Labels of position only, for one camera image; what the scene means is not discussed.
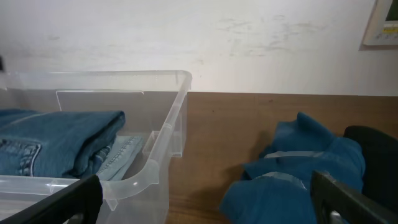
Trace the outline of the dark blue jeans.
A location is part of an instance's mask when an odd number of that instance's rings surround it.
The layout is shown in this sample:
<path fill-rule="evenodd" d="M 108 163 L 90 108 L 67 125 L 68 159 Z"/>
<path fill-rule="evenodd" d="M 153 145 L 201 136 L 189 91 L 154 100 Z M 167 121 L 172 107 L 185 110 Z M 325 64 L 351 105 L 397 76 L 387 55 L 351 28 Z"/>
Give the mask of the dark blue jeans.
<path fill-rule="evenodd" d="M 1 174 L 77 179 L 93 175 L 124 124 L 122 111 L 1 110 Z"/>

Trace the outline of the light blue jeans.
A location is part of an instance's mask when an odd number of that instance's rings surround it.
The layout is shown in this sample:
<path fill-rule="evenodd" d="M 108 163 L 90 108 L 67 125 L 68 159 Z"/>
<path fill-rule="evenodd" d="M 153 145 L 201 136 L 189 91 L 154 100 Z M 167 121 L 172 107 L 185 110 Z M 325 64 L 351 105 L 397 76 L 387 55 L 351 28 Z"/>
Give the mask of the light blue jeans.
<path fill-rule="evenodd" d="M 143 145 L 144 139 L 141 136 L 116 136 L 96 175 L 100 180 L 121 180 Z"/>

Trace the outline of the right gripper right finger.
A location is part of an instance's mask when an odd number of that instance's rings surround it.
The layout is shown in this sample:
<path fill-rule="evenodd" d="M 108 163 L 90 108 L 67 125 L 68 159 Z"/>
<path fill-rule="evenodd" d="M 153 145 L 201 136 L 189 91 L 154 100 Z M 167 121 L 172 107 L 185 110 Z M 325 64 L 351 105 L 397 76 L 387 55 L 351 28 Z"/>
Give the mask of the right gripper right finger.
<path fill-rule="evenodd" d="M 321 224 L 397 223 L 397 214 L 324 172 L 313 172 L 310 195 Z"/>

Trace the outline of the teal blue shirt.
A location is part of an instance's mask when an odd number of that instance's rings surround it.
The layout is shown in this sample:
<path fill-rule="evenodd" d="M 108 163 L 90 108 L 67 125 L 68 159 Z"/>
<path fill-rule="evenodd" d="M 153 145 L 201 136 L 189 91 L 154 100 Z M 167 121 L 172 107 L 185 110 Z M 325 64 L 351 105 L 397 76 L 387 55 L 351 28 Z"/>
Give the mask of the teal blue shirt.
<path fill-rule="evenodd" d="M 279 122 L 271 144 L 243 165 L 241 179 L 230 185 L 219 210 L 232 223 L 316 223 L 313 172 L 362 190 L 365 169 L 356 141 L 334 135 L 299 112 L 295 120 Z"/>

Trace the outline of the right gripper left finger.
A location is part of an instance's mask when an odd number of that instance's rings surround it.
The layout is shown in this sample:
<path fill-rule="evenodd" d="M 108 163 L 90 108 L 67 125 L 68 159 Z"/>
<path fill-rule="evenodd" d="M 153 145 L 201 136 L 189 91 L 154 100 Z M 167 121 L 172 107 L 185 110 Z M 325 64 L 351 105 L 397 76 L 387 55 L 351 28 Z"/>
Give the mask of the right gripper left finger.
<path fill-rule="evenodd" d="M 91 175 L 2 220 L 1 224 L 95 224 L 102 204 L 99 177 Z"/>

